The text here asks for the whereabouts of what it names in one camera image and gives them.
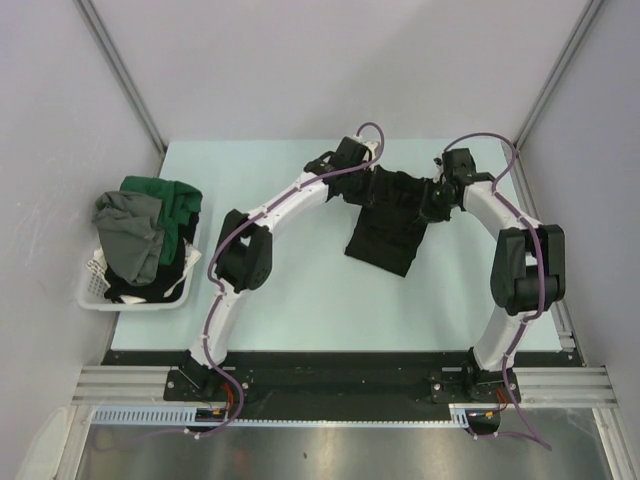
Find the black printed t shirt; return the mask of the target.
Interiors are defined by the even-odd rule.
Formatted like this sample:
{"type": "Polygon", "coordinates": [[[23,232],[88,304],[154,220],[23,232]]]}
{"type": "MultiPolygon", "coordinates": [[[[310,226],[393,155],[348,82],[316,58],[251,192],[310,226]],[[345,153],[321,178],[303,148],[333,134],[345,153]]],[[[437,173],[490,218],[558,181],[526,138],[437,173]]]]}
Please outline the black printed t shirt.
{"type": "Polygon", "coordinates": [[[405,277],[432,224],[419,215],[428,178],[377,168],[374,205],[360,206],[345,255],[405,277]]]}

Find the white plastic laundry basket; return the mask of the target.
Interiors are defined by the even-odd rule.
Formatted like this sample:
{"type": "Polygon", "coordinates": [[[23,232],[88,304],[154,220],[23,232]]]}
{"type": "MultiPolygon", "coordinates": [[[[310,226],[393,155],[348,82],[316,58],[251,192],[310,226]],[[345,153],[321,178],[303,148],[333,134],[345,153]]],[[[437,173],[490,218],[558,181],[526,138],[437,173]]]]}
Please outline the white plastic laundry basket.
{"type": "Polygon", "coordinates": [[[132,284],[121,278],[106,262],[99,247],[82,273],[78,303],[86,310],[102,312],[146,312],[171,310],[182,306],[189,295],[195,267],[201,263],[199,214],[193,213],[186,226],[180,226],[180,243],[173,260],[158,264],[152,282],[132,284]]]}

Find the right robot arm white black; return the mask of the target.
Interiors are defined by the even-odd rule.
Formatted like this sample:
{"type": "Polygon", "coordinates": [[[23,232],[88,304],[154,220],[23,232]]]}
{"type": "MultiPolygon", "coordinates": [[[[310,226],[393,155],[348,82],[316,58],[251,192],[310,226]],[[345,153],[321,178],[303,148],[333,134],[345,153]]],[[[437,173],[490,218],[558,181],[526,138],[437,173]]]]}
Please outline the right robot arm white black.
{"type": "Polygon", "coordinates": [[[447,147],[435,160],[420,205],[427,224],[450,219],[453,209],[473,215],[496,242],[490,274],[494,310],[453,377],[458,396],[490,402],[517,390],[515,355],[530,326],[566,292],[565,234],[524,213],[480,172],[467,148],[447,147]]]}

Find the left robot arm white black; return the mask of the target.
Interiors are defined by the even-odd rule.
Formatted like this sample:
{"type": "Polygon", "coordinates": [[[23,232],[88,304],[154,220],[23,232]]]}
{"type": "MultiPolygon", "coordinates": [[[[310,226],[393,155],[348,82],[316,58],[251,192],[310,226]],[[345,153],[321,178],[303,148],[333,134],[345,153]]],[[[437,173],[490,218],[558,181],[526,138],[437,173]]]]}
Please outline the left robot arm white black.
{"type": "Polygon", "coordinates": [[[228,212],[207,267],[207,279],[216,293],[189,358],[179,367],[187,389],[197,398],[210,399],[220,390],[225,378],[220,364],[227,355],[235,317],[271,274],[276,234],[300,214],[326,203],[340,180],[371,170],[384,147],[383,135],[377,140],[365,140],[360,133],[346,136],[336,150],[308,162],[273,199],[247,213],[228,212]]]}

